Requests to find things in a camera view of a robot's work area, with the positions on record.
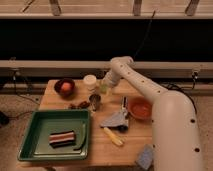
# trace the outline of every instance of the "white cup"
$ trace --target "white cup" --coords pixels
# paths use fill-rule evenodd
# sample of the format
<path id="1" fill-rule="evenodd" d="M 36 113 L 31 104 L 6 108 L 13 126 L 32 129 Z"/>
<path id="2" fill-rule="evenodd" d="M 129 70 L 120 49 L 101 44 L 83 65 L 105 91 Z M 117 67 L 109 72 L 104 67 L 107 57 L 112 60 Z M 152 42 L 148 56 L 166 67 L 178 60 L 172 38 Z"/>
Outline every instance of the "white cup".
<path id="1" fill-rule="evenodd" d="M 87 90 L 91 93 L 96 90 L 97 78 L 94 75 L 86 75 L 83 79 L 83 82 L 87 88 Z"/>

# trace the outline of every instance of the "red bowl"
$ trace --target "red bowl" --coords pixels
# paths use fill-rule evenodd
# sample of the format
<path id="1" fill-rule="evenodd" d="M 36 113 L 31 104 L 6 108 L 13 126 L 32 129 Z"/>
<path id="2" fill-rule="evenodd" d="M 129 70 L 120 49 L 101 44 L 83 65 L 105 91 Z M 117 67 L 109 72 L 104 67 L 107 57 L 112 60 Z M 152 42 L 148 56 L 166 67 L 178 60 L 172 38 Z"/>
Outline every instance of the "red bowl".
<path id="1" fill-rule="evenodd" d="M 144 97 L 129 98 L 127 108 L 136 119 L 147 120 L 151 118 L 152 105 Z"/>

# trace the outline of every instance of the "speckled floor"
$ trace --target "speckled floor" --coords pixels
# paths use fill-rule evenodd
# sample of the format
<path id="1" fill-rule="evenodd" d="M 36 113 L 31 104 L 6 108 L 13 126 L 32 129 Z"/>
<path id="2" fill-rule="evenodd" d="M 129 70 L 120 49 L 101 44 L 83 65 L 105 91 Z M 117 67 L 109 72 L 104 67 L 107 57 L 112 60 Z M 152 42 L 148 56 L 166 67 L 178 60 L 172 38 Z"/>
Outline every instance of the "speckled floor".
<path id="1" fill-rule="evenodd" d="M 29 95 L 36 103 L 41 101 L 42 95 Z M 213 170 L 213 96 L 193 96 L 198 111 L 198 124 L 200 128 L 201 143 L 203 146 L 204 162 L 207 171 Z M 0 126 L 0 170 L 2 171 L 33 171 L 44 170 L 43 168 L 22 168 L 17 161 L 17 154 L 22 142 L 24 131 L 28 125 L 32 111 L 38 108 L 30 100 L 21 98 L 16 95 L 0 95 L 0 110 L 6 115 L 18 118 L 11 118 L 9 124 Z M 57 168 L 60 171 L 68 171 L 69 168 Z M 138 167 L 97 167 L 97 168 L 76 168 L 78 170 L 124 170 L 136 171 Z"/>

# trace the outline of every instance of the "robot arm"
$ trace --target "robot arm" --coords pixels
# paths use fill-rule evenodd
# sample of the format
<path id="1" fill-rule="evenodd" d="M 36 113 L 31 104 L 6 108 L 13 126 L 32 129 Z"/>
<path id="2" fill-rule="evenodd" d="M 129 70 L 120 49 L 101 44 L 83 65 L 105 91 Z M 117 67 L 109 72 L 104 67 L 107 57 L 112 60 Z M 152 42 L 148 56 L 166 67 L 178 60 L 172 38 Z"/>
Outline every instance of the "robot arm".
<path id="1" fill-rule="evenodd" d="M 135 72 L 131 57 L 111 59 L 104 77 L 109 87 L 126 79 L 152 103 L 154 167 L 156 171 L 203 171 L 203 156 L 195 109 L 181 92 L 167 90 Z"/>

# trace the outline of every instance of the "green plastic tray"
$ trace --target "green plastic tray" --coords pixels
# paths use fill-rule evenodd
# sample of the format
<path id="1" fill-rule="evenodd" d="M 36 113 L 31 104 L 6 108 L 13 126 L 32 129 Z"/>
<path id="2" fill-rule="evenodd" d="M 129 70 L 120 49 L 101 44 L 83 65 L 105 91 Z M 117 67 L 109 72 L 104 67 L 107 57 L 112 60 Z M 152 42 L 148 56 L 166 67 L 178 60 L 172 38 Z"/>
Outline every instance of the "green plastic tray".
<path id="1" fill-rule="evenodd" d="M 76 144 L 52 148 L 51 133 L 73 130 Z M 40 110 L 35 111 L 26 130 L 19 154 L 19 161 L 60 161 L 85 159 L 90 137 L 89 110 Z"/>

